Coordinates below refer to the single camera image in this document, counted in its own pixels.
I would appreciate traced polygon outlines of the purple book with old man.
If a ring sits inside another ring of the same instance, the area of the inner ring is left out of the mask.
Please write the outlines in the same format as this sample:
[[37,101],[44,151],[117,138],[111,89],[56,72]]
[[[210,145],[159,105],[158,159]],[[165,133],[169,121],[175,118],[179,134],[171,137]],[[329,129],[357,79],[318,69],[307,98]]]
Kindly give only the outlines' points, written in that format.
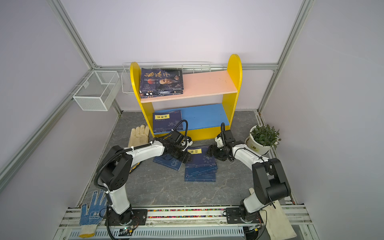
[[182,95],[183,92],[177,92],[177,93],[167,93],[167,94],[154,94],[154,93],[146,93],[146,94],[140,94],[141,99],[149,99],[149,98],[159,98],[159,97],[167,97],[167,96],[174,96],[174,95]]

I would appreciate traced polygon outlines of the dark wolf cover book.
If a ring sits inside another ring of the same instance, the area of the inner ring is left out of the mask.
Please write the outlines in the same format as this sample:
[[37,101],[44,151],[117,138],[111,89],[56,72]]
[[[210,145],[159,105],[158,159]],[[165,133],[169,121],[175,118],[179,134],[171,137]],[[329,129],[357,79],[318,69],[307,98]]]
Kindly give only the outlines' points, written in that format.
[[140,94],[146,94],[146,93],[167,94],[167,93],[177,93],[177,92],[184,92],[184,90],[148,91],[148,92],[143,92]]

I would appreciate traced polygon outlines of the separate blue yellow-label book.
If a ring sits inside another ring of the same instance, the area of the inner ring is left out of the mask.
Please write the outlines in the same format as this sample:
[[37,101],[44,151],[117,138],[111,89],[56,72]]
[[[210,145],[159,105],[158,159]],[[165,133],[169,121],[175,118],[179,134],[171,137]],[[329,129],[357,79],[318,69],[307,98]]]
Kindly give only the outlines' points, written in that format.
[[160,129],[160,130],[154,130],[155,135],[161,135],[161,134],[168,134],[171,133],[173,129]]

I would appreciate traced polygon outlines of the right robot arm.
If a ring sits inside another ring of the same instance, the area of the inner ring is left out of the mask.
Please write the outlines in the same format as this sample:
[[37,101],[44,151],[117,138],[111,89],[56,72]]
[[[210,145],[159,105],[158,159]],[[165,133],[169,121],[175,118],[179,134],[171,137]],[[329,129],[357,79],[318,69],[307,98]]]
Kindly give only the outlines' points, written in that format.
[[223,162],[238,160],[252,171],[254,192],[241,201],[236,216],[245,223],[251,223],[266,206],[273,206],[275,201],[290,196],[291,187],[279,159],[263,157],[244,142],[236,141],[224,123],[221,123],[220,130],[207,155]]

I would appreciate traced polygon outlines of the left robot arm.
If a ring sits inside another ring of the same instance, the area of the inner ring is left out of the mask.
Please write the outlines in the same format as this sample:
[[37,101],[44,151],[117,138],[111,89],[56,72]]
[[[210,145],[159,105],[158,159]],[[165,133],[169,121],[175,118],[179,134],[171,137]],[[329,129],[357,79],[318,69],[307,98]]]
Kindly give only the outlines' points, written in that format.
[[118,225],[128,225],[134,218],[132,205],[126,193],[126,183],[131,168],[145,160],[169,155],[181,163],[191,160],[187,151],[193,141],[176,129],[149,143],[130,148],[112,147],[99,164],[94,185],[105,192],[107,197],[106,214],[112,213]]

